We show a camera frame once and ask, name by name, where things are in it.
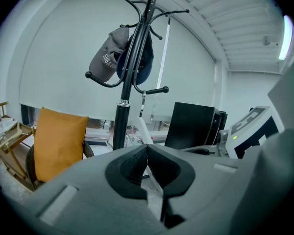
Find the white window shade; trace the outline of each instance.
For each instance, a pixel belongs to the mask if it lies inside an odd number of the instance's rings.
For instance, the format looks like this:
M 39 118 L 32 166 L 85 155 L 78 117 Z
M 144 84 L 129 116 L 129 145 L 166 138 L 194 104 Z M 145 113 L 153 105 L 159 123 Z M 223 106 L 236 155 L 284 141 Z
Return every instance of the white window shade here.
M 89 63 L 108 33 L 120 24 L 134 24 L 136 12 L 123 0 L 63 0 L 38 31 L 26 58 L 20 88 L 20 103 L 35 108 L 114 120 L 122 85 L 106 88 L 87 79 Z M 165 36 L 167 18 L 153 22 Z M 155 89 L 164 40 L 152 36 L 152 71 L 142 90 Z M 116 74 L 108 81 L 118 81 Z M 195 36 L 171 20 L 167 57 L 161 82 L 170 88 L 160 94 L 156 113 L 172 115 L 174 102 L 210 106 L 213 95 L 214 61 Z M 132 88 L 130 118 L 139 115 L 142 95 Z M 154 96 L 147 96 L 145 116 L 150 116 Z

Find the black coat rack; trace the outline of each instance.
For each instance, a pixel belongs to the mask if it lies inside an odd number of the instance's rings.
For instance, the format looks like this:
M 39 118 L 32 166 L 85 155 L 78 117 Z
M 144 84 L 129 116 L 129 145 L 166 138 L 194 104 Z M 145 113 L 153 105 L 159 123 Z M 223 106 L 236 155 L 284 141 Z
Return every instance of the black coat rack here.
M 127 1 L 137 12 L 139 17 L 139 22 L 134 25 L 126 25 L 125 27 L 136 27 L 131 43 L 128 48 L 128 53 L 125 59 L 124 63 L 124 69 L 121 74 L 120 80 L 115 84 L 106 84 L 99 78 L 92 75 L 91 72 L 86 72 L 85 76 L 87 78 L 90 78 L 94 80 L 95 82 L 99 83 L 102 86 L 112 88 L 120 85 L 123 82 L 123 88 L 121 93 L 121 99 L 120 102 L 117 105 L 117 112 L 116 112 L 116 118 L 115 118 L 115 128 L 114 128 L 114 135 L 113 135 L 113 150 L 120 149 L 124 147 L 124 140 L 125 140 L 125 134 L 126 134 L 126 128 L 127 128 L 127 122 L 128 122 L 128 115 L 129 115 L 129 97 L 132 89 L 132 85 L 134 85 L 134 88 L 141 94 L 144 93 L 144 91 L 140 90 L 137 87 L 136 79 L 137 79 L 137 73 L 138 67 L 140 65 L 140 61 L 143 55 L 146 39 L 148 36 L 149 31 L 153 35 L 155 35 L 159 40 L 162 40 L 162 37 L 159 36 L 151 27 L 151 23 L 161 17 L 166 16 L 169 14 L 175 14 L 175 13 L 189 13 L 189 10 L 177 10 L 177 11 L 169 11 L 169 12 L 163 12 L 154 16 L 153 13 L 156 7 L 156 1 L 157 0 L 147 0 L 146 7 L 144 10 L 143 15 L 141 14 L 141 11 L 138 9 L 138 7 L 135 5 L 135 3 L 144 3 L 141 1 Z M 167 93 L 169 91 L 169 88 L 167 86 L 164 86 L 160 89 L 154 89 L 150 91 L 145 91 L 146 94 L 156 94 L 156 93 Z

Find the orange pillow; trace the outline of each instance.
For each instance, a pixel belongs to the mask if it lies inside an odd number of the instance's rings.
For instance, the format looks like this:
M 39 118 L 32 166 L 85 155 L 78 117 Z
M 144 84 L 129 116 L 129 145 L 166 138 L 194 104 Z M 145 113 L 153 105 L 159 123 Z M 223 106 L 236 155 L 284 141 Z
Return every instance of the orange pillow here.
M 41 109 L 34 139 L 37 179 L 47 182 L 83 158 L 88 117 Z

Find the ceiling light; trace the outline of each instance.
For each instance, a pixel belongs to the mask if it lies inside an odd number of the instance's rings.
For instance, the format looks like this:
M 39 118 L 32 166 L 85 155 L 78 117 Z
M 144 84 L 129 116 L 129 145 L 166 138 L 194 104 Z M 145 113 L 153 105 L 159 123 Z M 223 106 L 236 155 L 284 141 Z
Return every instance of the ceiling light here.
M 280 60 L 284 60 L 288 54 L 292 39 L 292 22 L 289 16 L 284 16 L 284 36 L 281 52 L 279 55 Z

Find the wicker chair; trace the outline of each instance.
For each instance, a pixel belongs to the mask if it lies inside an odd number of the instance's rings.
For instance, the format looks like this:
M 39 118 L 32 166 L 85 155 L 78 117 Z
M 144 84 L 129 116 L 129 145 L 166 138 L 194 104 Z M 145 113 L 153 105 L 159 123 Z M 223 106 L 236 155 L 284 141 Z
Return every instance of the wicker chair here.
M 84 142 L 83 153 L 85 154 L 87 158 L 94 156 L 94 153 L 87 142 Z M 27 153 L 25 166 L 26 166 L 27 176 L 29 180 L 31 181 L 33 187 L 36 189 L 38 186 L 40 186 L 44 182 L 38 181 L 38 185 L 35 184 L 37 177 L 35 173 L 34 146 L 32 146 Z

